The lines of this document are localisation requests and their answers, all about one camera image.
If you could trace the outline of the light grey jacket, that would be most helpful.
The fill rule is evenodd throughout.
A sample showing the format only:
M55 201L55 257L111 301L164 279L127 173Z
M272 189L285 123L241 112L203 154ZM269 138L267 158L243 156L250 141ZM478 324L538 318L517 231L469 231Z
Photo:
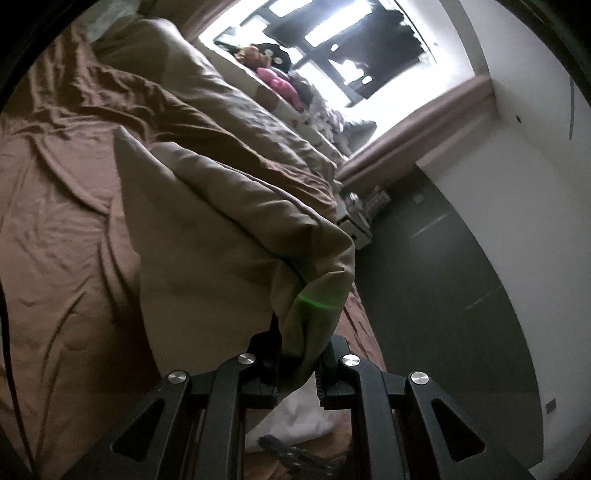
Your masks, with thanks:
M342 413L322 409L311 366L352 290L352 239L286 189L177 144L146 148L117 128L113 147L158 370L212 371L276 329L262 350L291 392L247 415L247 450L334 432Z

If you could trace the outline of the clothes pile on sill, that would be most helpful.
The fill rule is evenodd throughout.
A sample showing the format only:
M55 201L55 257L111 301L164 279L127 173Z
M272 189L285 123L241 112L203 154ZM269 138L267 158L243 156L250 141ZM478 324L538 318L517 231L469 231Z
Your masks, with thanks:
M349 157L365 146L374 136L378 125L373 120L351 119L325 101L318 89L293 73L290 85L301 102L304 123L321 133L342 155Z

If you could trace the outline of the brown bed sheet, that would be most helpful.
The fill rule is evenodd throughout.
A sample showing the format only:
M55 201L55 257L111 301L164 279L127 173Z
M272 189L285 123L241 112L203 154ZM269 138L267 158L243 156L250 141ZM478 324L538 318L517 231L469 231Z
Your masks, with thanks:
M161 373L140 305L140 259L122 203L113 133L174 143L287 190L337 224L335 181L263 157L159 84L100 61L67 27L1 115L1 282L14 391L1 424L56 479ZM382 353L355 285L335 332Z

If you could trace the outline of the white bedside table right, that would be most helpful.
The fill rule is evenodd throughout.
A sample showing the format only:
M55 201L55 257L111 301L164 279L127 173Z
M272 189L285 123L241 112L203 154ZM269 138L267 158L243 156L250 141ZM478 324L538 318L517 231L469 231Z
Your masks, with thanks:
M349 216L339 219L338 226L353 240L353 245L356 247L356 250L362 250L369 246L373 241L373 235L370 233L370 230L366 227L360 226Z

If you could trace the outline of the items on right table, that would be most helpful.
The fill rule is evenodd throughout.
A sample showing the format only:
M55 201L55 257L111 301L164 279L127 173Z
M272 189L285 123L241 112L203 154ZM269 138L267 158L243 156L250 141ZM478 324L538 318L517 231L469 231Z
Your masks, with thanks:
M349 214L359 216L368 223L391 203L390 195L380 187L375 187L370 193L346 195L346 210Z

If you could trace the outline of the right beige curtain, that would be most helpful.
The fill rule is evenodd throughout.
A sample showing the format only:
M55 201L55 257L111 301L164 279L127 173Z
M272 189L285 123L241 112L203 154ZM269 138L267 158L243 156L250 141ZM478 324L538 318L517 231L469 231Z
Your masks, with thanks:
M488 74L477 75L408 115L339 167L346 191L363 196L389 188L423 159L435 158L495 116L497 101Z

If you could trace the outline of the beige curtain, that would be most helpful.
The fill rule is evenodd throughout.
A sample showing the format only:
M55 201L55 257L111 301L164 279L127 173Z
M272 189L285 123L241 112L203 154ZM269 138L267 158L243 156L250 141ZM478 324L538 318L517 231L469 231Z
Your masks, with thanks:
M497 101L488 74L477 75L408 115L339 167L346 191L363 196L389 188L423 159L435 158L495 116Z
M186 40L194 40L236 3L238 0L188 1L181 13L180 33Z

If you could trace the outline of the pink plush toy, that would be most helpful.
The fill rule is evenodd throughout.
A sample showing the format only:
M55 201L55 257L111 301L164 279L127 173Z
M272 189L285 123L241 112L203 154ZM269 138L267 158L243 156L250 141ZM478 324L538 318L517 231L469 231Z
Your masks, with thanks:
M256 75L270 87L271 90L280 95L283 100L290 103L294 109L301 110L301 100L298 97L297 90L286 79L277 75L273 69L257 68Z

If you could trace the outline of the black plush toy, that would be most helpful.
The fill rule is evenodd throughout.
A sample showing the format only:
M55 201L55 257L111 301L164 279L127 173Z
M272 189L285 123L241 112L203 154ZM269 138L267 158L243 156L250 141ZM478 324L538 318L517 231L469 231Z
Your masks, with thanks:
M293 65L287 51L273 43L252 44L242 47L233 56L239 63L253 71L259 68L273 68L287 74L291 70L291 65Z

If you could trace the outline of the beige duvet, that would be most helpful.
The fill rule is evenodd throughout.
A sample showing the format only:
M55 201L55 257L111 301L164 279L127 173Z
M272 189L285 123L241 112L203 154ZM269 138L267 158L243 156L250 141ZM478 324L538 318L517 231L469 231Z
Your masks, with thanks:
M344 157L303 114L228 55L190 44L170 21L127 16L92 47L103 63L159 84L263 157L335 181Z

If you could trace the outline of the dark hanging garments right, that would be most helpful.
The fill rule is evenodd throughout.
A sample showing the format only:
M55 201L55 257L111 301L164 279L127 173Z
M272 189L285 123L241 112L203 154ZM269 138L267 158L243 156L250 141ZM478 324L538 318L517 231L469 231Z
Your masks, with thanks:
M363 75L349 88L369 99L395 77L418 64L425 53L413 28L399 10L386 10L380 3L372 11L331 39L337 46L329 59L353 62Z

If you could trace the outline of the left beige curtain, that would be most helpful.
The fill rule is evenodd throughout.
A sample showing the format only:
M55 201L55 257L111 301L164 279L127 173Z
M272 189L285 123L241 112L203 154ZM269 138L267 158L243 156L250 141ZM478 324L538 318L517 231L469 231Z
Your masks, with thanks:
M238 0L188 1L181 13L180 33L186 40L194 40L236 3Z

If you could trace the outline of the dark hanging garment left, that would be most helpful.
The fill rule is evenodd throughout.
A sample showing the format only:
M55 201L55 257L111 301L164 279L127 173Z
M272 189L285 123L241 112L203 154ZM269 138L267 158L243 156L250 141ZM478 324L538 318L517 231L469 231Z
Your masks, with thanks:
M308 5L273 20L263 30L263 34L284 47L294 47L304 41L315 29L332 19L339 9L321 9Z

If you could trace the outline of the white pillow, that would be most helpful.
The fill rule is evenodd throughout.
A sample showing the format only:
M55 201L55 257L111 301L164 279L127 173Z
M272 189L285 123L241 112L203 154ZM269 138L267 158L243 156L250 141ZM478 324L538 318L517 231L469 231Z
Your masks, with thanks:
M141 0L98 1L82 15L88 40L95 42L118 20L136 14L141 3Z

